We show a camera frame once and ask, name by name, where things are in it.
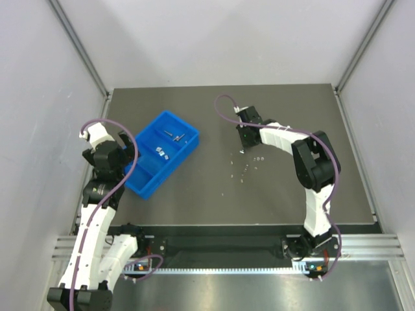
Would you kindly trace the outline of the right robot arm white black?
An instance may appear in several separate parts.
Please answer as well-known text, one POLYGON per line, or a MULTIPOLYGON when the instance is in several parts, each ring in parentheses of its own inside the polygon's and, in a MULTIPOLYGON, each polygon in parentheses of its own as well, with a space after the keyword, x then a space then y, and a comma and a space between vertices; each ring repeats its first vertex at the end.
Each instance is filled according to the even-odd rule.
POLYGON ((265 144, 292 156, 296 176, 305 189, 306 214, 304 233, 286 242, 285 253, 296 261, 314 255, 331 240, 328 198, 335 186, 335 173, 340 171, 338 161, 332 161, 336 155, 327 135, 296 132, 270 119, 264 121, 254 106, 237 106, 234 111, 240 121, 236 129, 243 148, 265 144))

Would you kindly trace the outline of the blue plastic compartment bin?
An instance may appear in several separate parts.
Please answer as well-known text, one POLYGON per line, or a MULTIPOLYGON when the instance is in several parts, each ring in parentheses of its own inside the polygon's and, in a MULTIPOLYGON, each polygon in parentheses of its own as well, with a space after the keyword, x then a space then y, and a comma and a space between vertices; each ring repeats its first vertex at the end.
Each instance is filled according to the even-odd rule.
POLYGON ((200 132, 163 111, 135 136, 139 157, 125 185, 147 200, 199 145, 200 132))

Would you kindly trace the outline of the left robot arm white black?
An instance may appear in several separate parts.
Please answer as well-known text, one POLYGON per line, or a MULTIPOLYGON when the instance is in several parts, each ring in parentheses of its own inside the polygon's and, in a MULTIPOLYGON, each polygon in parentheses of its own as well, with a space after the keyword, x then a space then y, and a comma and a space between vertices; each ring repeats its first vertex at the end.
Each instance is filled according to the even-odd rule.
POLYGON ((118 143, 107 132, 107 123, 93 119, 80 130, 80 138, 90 144, 82 155, 92 166, 93 177, 82 193, 80 225, 67 268, 47 293, 54 310, 109 310, 113 289, 139 249, 136 232, 116 233, 108 252, 103 252, 125 183, 140 156, 134 136, 121 126, 118 143))

